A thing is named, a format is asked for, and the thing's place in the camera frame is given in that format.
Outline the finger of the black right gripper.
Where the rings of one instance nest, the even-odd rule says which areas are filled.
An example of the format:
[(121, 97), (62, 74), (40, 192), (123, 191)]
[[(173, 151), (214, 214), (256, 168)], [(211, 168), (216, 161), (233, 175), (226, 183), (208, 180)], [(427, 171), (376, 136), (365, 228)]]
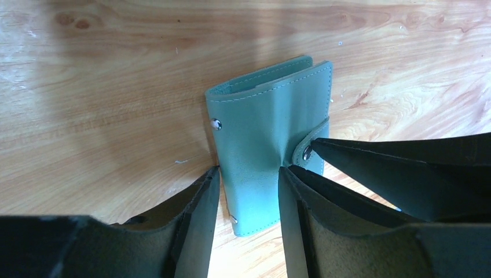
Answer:
[(490, 134), (409, 141), (317, 138), (313, 150), (402, 212), (490, 222)]

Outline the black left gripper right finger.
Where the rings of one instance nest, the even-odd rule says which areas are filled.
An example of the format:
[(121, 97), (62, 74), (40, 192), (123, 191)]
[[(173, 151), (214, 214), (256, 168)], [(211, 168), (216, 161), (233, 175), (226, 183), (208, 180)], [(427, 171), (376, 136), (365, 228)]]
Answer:
[(426, 222), (298, 166), (278, 186), (288, 277), (490, 276), (490, 215)]

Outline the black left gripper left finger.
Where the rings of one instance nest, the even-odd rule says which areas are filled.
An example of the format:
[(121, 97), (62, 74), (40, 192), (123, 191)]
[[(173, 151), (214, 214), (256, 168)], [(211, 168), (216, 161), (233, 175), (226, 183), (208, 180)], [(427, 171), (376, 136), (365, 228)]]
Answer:
[(88, 215), (1, 217), (2, 277), (207, 277), (219, 168), (122, 224)]

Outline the teal leather card holder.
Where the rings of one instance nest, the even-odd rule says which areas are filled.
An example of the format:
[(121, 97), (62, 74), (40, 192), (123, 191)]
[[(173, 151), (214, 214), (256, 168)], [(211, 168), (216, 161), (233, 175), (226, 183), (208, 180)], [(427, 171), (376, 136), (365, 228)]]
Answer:
[(205, 93), (233, 232), (247, 237), (280, 220), (278, 172), (322, 174), (310, 143), (329, 135), (334, 66), (299, 56)]

